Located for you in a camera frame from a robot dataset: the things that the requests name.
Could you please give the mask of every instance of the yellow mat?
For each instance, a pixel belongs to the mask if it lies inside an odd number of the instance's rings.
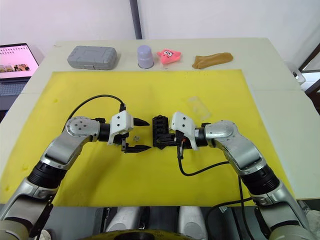
[[[152,146],[152,118],[171,118],[176,111],[201,120],[188,105],[197,96],[208,108],[206,122],[230,120],[240,133],[259,148],[276,175],[290,189],[288,180],[260,118],[241,70],[148,71],[148,72],[54,72],[10,155],[1,179],[0,201],[6,202],[27,176],[48,144],[57,137],[72,110],[99,94],[121,98],[128,112],[151,125],[135,127],[130,145]],[[75,115],[106,118],[119,110],[111,98],[84,105]],[[202,147],[185,150],[186,172],[225,161],[223,152]],[[244,188],[244,197],[248,190]],[[180,173],[175,147],[151,148],[141,153],[121,153],[106,142],[87,143],[67,172],[56,206],[213,206],[238,200],[238,178],[232,167],[222,165],[196,176]]]

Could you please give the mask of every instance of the robotic arm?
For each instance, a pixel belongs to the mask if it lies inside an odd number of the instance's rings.
[[[44,151],[40,161],[0,212],[0,238],[26,240],[37,236],[53,208],[52,201],[67,171],[88,142],[119,144],[124,153],[139,153],[150,147],[126,143],[134,126],[148,126],[146,121],[133,118],[122,110],[111,118],[90,119],[77,116],[69,119],[56,139]]]
[[[308,220],[303,210],[267,165],[257,147],[238,132],[233,122],[222,120],[211,124],[203,123],[201,127],[196,127],[190,117],[176,112],[170,128],[175,134],[160,134],[156,145],[159,144],[162,148],[178,146],[180,159],[183,159],[184,149],[196,151],[199,147],[209,146],[223,151],[257,205],[255,215],[261,231],[267,238],[314,239],[309,232]]]

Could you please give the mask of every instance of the white wall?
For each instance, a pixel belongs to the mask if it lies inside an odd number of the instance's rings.
[[[146,39],[266,37],[297,67],[320,42],[320,0],[139,0],[139,12]]]
[[[146,39],[267,37],[297,67],[320,42],[320,0],[138,3]],[[27,42],[39,61],[56,41],[102,39],[135,39],[129,0],[0,0],[0,44]]]
[[[0,44],[28,43],[38,61],[56,41],[135,39],[128,0],[0,0]]]

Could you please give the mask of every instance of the gray plastic case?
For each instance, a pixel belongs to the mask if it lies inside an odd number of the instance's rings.
[[[117,52],[109,46],[76,46],[67,61],[75,69],[111,70],[115,67]]]

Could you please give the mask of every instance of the laptop keyboard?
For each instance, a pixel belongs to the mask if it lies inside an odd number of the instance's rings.
[[[0,96],[19,95],[26,83],[4,84],[0,83]]]

